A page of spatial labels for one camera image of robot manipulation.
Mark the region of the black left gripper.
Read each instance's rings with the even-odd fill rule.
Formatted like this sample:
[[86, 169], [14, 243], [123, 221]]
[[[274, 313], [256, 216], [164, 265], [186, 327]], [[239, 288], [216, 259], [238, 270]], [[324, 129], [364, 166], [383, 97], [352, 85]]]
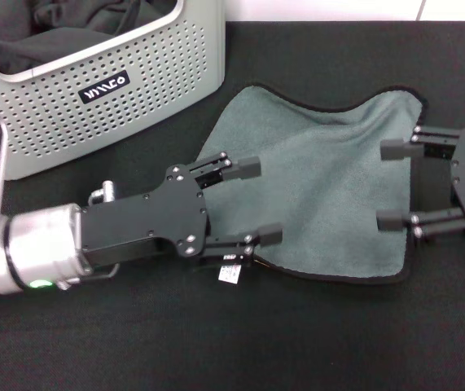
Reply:
[[206, 204], [201, 189], [220, 182], [261, 176], [257, 156], [233, 161], [226, 152], [166, 170], [154, 190], [94, 204], [81, 214], [81, 250], [93, 267], [149, 257], [160, 249], [180, 257], [199, 255], [198, 267], [249, 265], [257, 247], [281, 244], [280, 223], [233, 235], [206, 238]]

